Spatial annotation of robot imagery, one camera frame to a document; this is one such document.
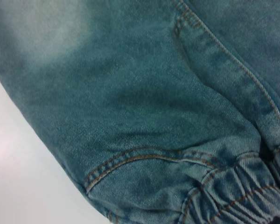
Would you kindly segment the blue faded denim shorts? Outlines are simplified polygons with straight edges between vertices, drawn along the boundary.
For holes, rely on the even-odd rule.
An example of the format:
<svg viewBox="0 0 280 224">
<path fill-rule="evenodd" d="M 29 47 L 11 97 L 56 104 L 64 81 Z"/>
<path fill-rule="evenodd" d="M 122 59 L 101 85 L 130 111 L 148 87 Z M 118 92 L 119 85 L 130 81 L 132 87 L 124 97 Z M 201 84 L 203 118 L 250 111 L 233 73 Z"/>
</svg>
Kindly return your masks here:
<svg viewBox="0 0 280 224">
<path fill-rule="evenodd" d="M 280 224 L 280 0 L 0 0 L 0 82 L 115 224 Z"/>
</svg>

